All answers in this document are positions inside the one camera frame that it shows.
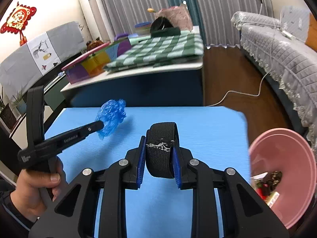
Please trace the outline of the person's left hand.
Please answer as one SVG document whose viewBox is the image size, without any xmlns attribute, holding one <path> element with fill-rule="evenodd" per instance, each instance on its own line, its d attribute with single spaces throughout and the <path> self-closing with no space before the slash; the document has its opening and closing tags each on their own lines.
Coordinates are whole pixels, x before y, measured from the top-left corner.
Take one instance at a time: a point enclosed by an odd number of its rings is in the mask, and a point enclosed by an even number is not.
<svg viewBox="0 0 317 238">
<path fill-rule="evenodd" d="M 56 173 L 42 173 L 33 170 L 22 170 L 17 179 L 16 189 L 10 198 L 15 208 L 31 222 L 35 222 L 46 210 L 40 195 L 40 188 L 51 189 L 56 199 L 67 186 L 66 174 L 62 161 L 56 159 Z"/>
</svg>

